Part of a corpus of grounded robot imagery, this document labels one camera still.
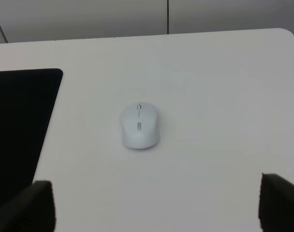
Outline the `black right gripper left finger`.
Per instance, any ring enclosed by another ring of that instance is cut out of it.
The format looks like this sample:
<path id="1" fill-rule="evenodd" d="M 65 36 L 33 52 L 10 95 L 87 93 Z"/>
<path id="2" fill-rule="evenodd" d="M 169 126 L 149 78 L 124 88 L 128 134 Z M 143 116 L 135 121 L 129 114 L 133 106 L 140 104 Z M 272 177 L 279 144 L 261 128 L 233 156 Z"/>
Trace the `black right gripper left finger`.
<path id="1" fill-rule="evenodd" d="M 0 207 L 0 232 L 53 232 L 56 208 L 50 181 L 35 181 Z"/>

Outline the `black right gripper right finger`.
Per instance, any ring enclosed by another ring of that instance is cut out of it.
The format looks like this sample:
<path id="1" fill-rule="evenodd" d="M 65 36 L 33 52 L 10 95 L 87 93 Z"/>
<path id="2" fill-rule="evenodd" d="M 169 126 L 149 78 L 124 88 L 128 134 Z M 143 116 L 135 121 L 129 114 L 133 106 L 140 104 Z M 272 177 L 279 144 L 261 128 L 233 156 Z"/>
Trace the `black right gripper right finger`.
<path id="1" fill-rule="evenodd" d="M 294 232 L 294 184 L 262 174 L 258 218 L 264 232 Z"/>

